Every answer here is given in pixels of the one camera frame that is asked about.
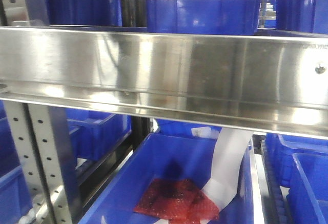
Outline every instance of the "blue plastic bin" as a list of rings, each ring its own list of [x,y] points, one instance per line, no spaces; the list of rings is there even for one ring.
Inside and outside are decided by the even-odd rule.
[[[31,208],[31,196],[18,166],[0,177],[0,222],[15,224]]]
[[[328,157],[294,154],[288,201],[296,224],[328,223]]]
[[[328,140],[324,139],[268,134],[265,142],[276,178],[284,187],[290,187],[293,153],[328,155]]]
[[[253,35],[260,0],[149,0],[147,6],[149,32]]]
[[[120,0],[49,0],[51,24],[122,26]]]
[[[2,118],[0,119],[0,160],[12,154],[16,155],[15,144],[11,136],[8,120],[7,118]]]
[[[158,219],[133,212],[154,178],[190,178],[200,188],[211,173],[215,141],[150,134],[110,182],[79,224],[150,224]],[[249,153],[240,169],[238,194],[210,223],[254,223]]]
[[[328,33],[328,0],[277,0],[277,29]]]
[[[68,125],[79,127],[71,138],[79,158],[97,161],[131,133],[127,115],[76,109],[66,109],[66,114]]]
[[[156,119],[156,122],[160,129],[158,133],[186,138],[204,137],[217,139],[217,136],[222,129],[221,127],[196,123],[185,123],[183,121]]]
[[[0,119],[6,117],[4,102],[0,100]]]

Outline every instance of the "red plastic bag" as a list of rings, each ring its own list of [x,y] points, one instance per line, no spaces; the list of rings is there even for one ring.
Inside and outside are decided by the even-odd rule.
[[[134,211],[170,224],[199,224],[219,217],[218,207],[189,179],[154,179]]]

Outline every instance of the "metal shelf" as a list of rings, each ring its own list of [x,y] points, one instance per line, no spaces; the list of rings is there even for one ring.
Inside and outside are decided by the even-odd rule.
[[[1,99],[327,137],[328,39],[0,28]]]

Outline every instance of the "white label on bin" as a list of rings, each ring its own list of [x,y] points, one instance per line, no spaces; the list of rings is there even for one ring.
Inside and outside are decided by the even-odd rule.
[[[210,127],[192,128],[191,133],[194,137],[211,138],[212,129]]]

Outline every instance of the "white paper strip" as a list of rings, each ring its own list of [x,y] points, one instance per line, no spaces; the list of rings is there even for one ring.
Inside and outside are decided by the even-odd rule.
[[[253,133],[253,131],[222,128],[216,141],[211,178],[202,190],[220,211],[237,194],[241,161]],[[201,224],[208,222],[209,220],[202,220]],[[169,221],[160,219],[156,224],[169,224]]]

